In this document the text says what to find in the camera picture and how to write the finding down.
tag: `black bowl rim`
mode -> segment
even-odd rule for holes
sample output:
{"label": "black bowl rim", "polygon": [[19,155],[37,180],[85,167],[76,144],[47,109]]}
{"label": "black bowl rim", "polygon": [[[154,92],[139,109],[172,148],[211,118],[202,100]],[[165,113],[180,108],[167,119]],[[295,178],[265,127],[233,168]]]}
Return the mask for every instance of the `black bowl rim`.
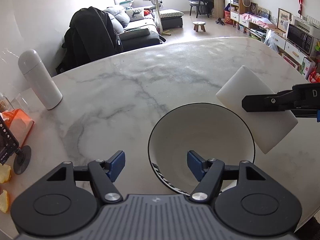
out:
{"label": "black bowl rim", "polygon": [[150,166],[151,166],[153,172],[155,173],[156,177],[157,177],[167,188],[169,188],[170,190],[174,191],[175,193],[184,194],[184,195],[187,195],[187,196],[189,196],[190,193],[185,192],[185,191],[183,191],[183,190],[175,187],[174,185],[173,185],[173,187],[169,186],[169,185],[160,177],[159,173],[156,172],[155,168],[154,168],[153,165],[152,165],[153,163],[151,162],[151,159],[150,159],[149,146],[150,146],[150,139],[151,139],[151,136],[152,136],[152,133],[153,133],[154,129],[156,128],[156,126],[158,125],[158,123],[159,123],[167,114],[171,113],[172,111],[174,111],[174,110],[176,110],[176,109],[178,109],[178,108],[180,108],[180,107],[184,107],[184,106],[188,106],[188,105],[195,105],[195,104],[207,104],[207,105],[219,106],[219,107],[222,107],[222,108],[224,108],[224,109],[227,109],[228,111],[230,111],[230,112],[232,112],[233,114],[235,114],[236,116],[238,116],[238,117],[240,118],[240,120],[241,120],[241,121],[246,125],[246,127],[248,128],[249,133],[250,133],[251,138],[252,138],[252,142],[253,142],[253,160],[252,160],[252,163],[254,163],[254,160],[255,160],[255,158],[256,158],[256,146],[255,146],[255,142],[254,142],[254,139],[253,139],[253,135],[252,135],[252,133],[251,133],[251,130],[250,130],[250,128],[248,127],[248,125],[246,124],[246,122],[245,122],[239,115],[237,115],[235,112],[233,112],[232,110],[230,110],[230,109],[228,109],[228,108],[226,108],[226,107],[224,107],[224,106],[221,106],[221,105],[217,105],[217,104],[213,104],[213,103],[202,103],[202,102],[185,104],[185,105],[178,106],[178,107],[172,109],[171,111],[167,112],[164,116],[162,116],[162,117],[159,119],[159,121],[156,123],[156,125],[153,127],[153,129],[152,129],[152,131],[151,131],[151,133],[150,133],[149,140],[148,140],[148,158],[149,158]]}

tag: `dark jacket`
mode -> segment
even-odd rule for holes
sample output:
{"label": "dark jacket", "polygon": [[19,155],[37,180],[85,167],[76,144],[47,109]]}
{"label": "dark jacket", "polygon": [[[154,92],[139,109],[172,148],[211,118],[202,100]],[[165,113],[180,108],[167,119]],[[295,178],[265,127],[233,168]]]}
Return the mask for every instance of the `dark jacket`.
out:
{"label": "dark jacket", "polygon": [[67,51],[57,68],[65,71],[123,51],[107,12],[89,7],[77,11],[70,22],[62,47]]}

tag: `wooden stool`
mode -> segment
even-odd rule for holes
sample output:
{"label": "wooden stool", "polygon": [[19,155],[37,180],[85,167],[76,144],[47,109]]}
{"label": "wooden stool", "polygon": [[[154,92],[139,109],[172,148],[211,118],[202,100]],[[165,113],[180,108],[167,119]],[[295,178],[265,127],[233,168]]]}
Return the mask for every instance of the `wooden stool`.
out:
{"label": "wooden stool", "polygon": [[203,30],[205,32],[205,22],[193,22],[193,24],[195,25],[195,27],[193,28],[196,32],[199,31],[199,26],[201,27],[201,30]]}

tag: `white drawer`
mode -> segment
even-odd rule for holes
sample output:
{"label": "white drawer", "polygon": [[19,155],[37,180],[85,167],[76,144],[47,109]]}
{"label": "white drawer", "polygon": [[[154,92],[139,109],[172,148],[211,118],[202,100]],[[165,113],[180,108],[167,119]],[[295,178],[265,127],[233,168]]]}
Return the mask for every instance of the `white drawer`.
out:
{"label": "white drawer", "polygon": [[242,15],[239,15],[239,23],[247,28],[249,28],[249,21],[245,20]]}
{"label": "white drawer", "polygon": [[296,61],[298,61],[300,65],[302,65],[303,59],[306,57],[306,55],[300,52],[290,42],[286,42],[284,51],[288,53],[291,57],[293,57]]}
{"label": "white drawer", "polygon": [[281,48],[281,49],[285,49],[285,39],[280,37],[279,35],[273,33],[273,38],[275,39],[275,44]]}
{"label": "white drawer", "polygon": [[230,12],[230,19],[239,22],[239,14],[235,12]]}

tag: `marble table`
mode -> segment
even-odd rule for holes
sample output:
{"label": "marble table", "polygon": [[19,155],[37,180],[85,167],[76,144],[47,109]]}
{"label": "marble table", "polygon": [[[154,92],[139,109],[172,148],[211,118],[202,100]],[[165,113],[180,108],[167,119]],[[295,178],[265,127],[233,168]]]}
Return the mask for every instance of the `marble table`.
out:
{"label": "marble table", "polygon": [[[221,104],[215,94],[242,66],[253,70],[273,91],[307,81],[262,42],[250,38],[213,38],[152,46],[125,52],[54,77],[63,100],[47,111],[32,90],[22,95],[35,125],[27,140],[32,159],[22,175],[1,185],[12,199],[63,161],[86,165],[126,153],[115,182],[121,194],[171,194],[153,173],[148,138],[168,111],[193,102]],[[320,208],[320,124],[298,125],[268,154],[257,148],[255,164],[301,201],[299,226]],[[88,188],[87,183],[78,183]],[[0,229],[17,231],[0,212]]]}

